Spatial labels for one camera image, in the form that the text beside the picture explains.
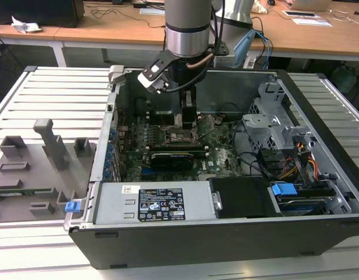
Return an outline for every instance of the yellow wire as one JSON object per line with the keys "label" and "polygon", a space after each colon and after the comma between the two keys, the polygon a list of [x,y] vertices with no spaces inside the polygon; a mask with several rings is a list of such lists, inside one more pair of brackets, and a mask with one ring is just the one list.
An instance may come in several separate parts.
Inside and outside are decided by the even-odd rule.
{"label": "yellow wire", "polygon": [[279,177],[279,179],[283,179],[286,178],[287,176],[291,175],[292,173],[294,173],[297,170],[297,167],[295,166],[293,169],[291,169],[290,171],[288,171],[287,173],[283,174],[281,177]]}
{"label": "yellow wire", "polygon": [[317,177],[316,177],[316,174],[317,174],[316,170],[317,170],[317,168],[316,168],[316,165],[315,165],[314,161],[313,161],[313,160],[308,160],[308,162],[310,162],[310,163],[313,165],[313,176],[314,176],[314,178],[317,179]]}

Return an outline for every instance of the slotted metal table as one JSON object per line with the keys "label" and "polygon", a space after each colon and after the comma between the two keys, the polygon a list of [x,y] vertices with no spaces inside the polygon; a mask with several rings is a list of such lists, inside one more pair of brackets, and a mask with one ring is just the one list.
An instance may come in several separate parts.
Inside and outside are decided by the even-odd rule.
{"label": "slotted metal table", "polygon": [[[32,130],[37,118],[52,118],[54,132],[64,142],[89,137],[97,143],[109,93],[107,76],[103,68],[24,72],[0,104],[0,144],[7,135],[20,135],[27,144],[42,143]],[[315,74],[290,76],[359,167],[357,110],[328,80]],[[0,279],[359,279],[359,236],[316,257],[98,271],[62,223],[0,224]]]}

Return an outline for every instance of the metal cylinder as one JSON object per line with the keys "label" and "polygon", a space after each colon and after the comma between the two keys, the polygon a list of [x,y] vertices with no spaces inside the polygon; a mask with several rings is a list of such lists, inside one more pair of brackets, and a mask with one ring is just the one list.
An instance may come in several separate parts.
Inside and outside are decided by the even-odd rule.
{"label": "metal cylinder", "polygon": [[208,49],[211,0],[166,0],[167,48],[191,58]]}
{"label": "metal cylinder", "polygon": [[211,0],[166,0],[166,25],[188,30],[207,27],[211,10]]}
{"label": "metal cylinder", "polygon": [[194,33],[173,31],[166,27],[166,32],[167,48],[178,57],[197,57],[208,49],[209,27]]}
{"label": "metal cylinder", "polygon": [[217,11],[216,16],[222,16],[222,9],[225,9],[224,22],[227,25],[252,28],[251,10],[254,0],[226,0],[225,7]]}

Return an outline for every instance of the crumpled paper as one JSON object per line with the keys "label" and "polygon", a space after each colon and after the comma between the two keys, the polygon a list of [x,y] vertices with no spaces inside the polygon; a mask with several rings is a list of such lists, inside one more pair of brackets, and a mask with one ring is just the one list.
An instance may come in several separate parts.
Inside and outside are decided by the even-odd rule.
{"label": "crumpled paper", "polygon": [[13,16],[11,26],[15,28],[16,31],[26,34],[27,32],[36,32],[42,31],[37,23],[25,23],[15,19]]}
{"label": "crumpled paper", "polygon": [[268,13],[268,10],[265,9],[259,2],[259,0],[255,0],[254,5],[252,6],[253,13]]}

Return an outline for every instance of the copper pipe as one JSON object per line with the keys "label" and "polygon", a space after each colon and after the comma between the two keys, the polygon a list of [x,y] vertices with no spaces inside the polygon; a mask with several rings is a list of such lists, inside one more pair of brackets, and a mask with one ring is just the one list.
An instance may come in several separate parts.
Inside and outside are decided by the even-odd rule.
{"label": "copper pipe", "polygon": [[186,67],[190,70],[196,69],[200,66],[202,66],[203,64],[207,63],[208,61],[210,61],[212,58],[214,57],[214,54],[210,53],[209,55],[207,55],[206,57],[204,57],[202,60],[198,61],[197,63],[193,63],[193,64],[186,64]]}

